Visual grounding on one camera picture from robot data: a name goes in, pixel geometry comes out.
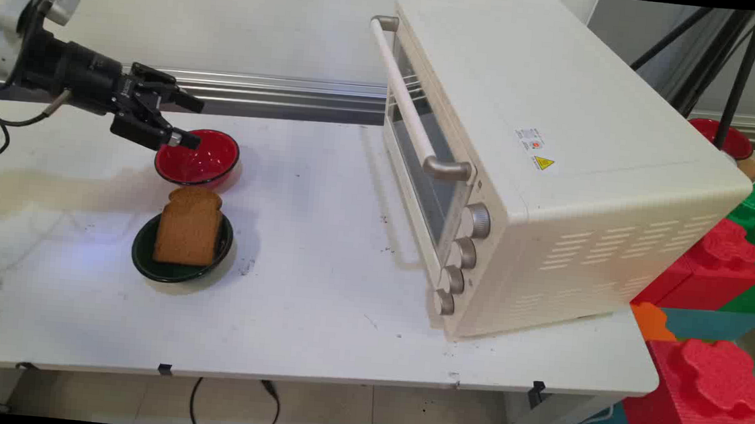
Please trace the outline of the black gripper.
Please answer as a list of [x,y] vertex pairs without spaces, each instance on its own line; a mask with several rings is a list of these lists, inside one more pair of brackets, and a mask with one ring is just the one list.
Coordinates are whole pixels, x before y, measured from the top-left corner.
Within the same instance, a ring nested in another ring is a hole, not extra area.
[[[135,105],[129,94],[132,80],[123,72],[124,66],[76,42],[64,42],[58,57],[56,100],[81,108],[95,115],[114,114],[110,132],[152,151],[162,146],[196,151],[200,136],[184,132],[169,124],[155,109]],[[201,113],[204,101],[185,92],[176,77],[151,66],[132,63],[130,76],[136,80],[135,93],[152,95],[162,103]]]

